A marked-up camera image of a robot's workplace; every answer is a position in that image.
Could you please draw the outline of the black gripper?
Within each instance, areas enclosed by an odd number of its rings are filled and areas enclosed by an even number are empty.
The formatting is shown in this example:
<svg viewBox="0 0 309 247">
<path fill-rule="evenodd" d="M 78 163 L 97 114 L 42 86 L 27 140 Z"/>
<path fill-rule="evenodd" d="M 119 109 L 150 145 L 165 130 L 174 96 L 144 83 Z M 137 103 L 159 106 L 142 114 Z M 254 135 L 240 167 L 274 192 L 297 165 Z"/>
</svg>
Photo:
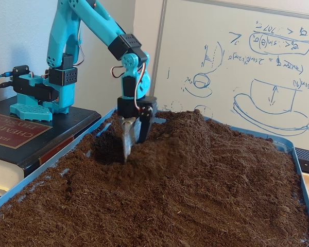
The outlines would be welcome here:
<svg viewBox="0 0 309 247">
<path fill-rule="evenodd" d="M 117 114 L 122 116 L 119 123 L 122 128 L 122 141 L 125 161 L 131 153 L 132 147 L 138 142 L 143 143 L 149 134 L 152 118 L 155 116 L 158 106 L 157 98 L 144 96 L 136 100 L 139 110 L 133 99 L 117 99 Z"/>
</svg>

